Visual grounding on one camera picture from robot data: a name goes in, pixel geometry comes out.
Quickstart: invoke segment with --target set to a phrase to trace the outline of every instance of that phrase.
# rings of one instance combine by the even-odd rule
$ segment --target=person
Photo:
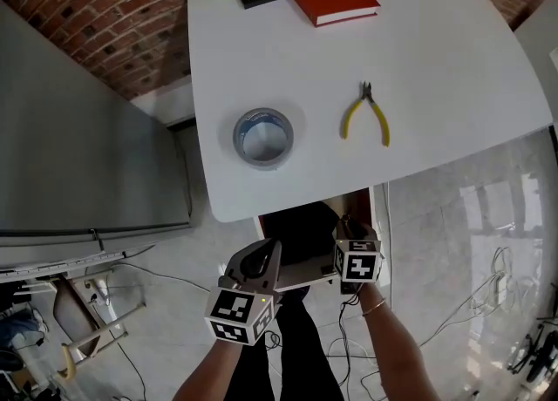
[[[12,339],[19,333],[27,331],[48,332],[48,327],[37,309],[22,309],[11,316],[0,319],[0,348],[7,349]]]
[[[323,353],[316,325],[304,308],[308,292],[285,293],[276,320],[282,333],[281,401],[339,401],[343,394]],[[420,349],[372,283],[358,292],[376,353],[385,394],[390,401],[439,401]],[[179,388],[174,401],[270,401],[265,341],[254,346],[216,341]]]

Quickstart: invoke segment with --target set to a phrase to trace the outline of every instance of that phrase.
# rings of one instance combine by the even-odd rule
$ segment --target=white cable
[[[179,281],[179,282],[184,282],[184,283],[187,283],[188,285],[196,287],[197,289],[201,289],[202,291],[205,291],[206,293],[210,292],[209,289],[203,288],[202,286],[198,285],[197,283],[190,282],[187,279],[183,279],[181,277],[173,277],[172,275],[157,274],[156,272],[150,271],[149,269],[142,268],[141,266],[132,265],[131,263],[114,263],[109,269],[116,268],[117,266],[128,266],[130,268],[136,268],[136,269],[139,269],[143,272],[147,272],[148,274],[155,275],[156,277],[160,277],[160,278],[168,279],[168,280],[175,280],[175,281]]]

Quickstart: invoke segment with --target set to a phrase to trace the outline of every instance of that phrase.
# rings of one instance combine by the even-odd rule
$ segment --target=roll of tape
[[[233,143],[238,155],[258,170],[274,170],[290,155],[293,126],[280,112],[256,108],[236,122]]]

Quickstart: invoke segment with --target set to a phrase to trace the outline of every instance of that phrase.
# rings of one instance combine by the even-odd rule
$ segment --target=black shoe
[[[308,294],[308,291],[310,291],[310,286],[290,289],[289,291],[282,293],[282,297],[279,303],[283,306],[285,304],[301,303],[304,300],[304,297],[306,297],[306,295]]]

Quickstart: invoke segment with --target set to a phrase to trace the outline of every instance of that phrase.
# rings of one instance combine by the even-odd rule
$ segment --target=white wall
[[[170,126],[194,117],[191,76],[139,96],[131,101],[141,111]]]
[[[544,90],[554,120],[558,121],[558,0],[546,0],[516,31]]]

